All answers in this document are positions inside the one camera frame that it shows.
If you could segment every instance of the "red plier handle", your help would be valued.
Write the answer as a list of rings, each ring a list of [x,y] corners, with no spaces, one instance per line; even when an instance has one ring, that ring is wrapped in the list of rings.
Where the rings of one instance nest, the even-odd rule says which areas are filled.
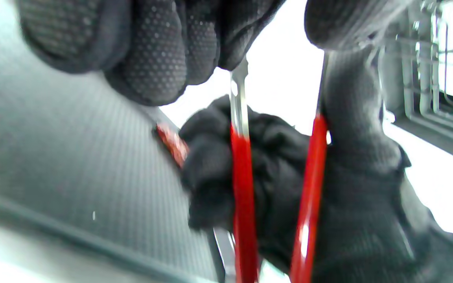
[[[256,240],[253,167],[249,141],[248,106],[244,81],[248,75],[246,58],[230,73],[232,91],[231,142],[233,153],[233,185],[235,197],[234,239],[237,283],[258,281],[258,244]]]
[[[236,267],[238,283],[258,281],[258,251],[255,226],[253,172],[249,141],[245,78],[248,63],[244,58],[231,73],[232,86],[230,107],[232,111],[232,151],[234,155],[233,184],[236,201],[234,238],[236,242]],[[309,142],[304,188],[296,231],[295,246],[291,259],[289,278],[292,283],[309,283],[316,247],[319,206],[326,163],[328,132],[324,116],[320,112],[321,95]]]

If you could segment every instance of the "black fabric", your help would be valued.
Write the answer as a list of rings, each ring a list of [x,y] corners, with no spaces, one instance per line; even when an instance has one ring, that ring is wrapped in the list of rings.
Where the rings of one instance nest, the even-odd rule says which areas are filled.
[[[229,100],[194,114],[180,131],[190,146],[182,181],[190,227],[231,228],[234,213]],[[309,137],[276,116],[249,112],[260,254],[289,271]],[[330,145],[313,282],[453,282],[453,234],[442,231],[406,179],[351,166]]]

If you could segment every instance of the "gray panel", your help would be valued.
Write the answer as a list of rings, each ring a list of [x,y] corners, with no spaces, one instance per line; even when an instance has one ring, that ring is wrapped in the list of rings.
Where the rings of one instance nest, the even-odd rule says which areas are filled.
[[[0,204],[134,261],[216,280],[153,123],[99,74],[45,66],[0,0]]]

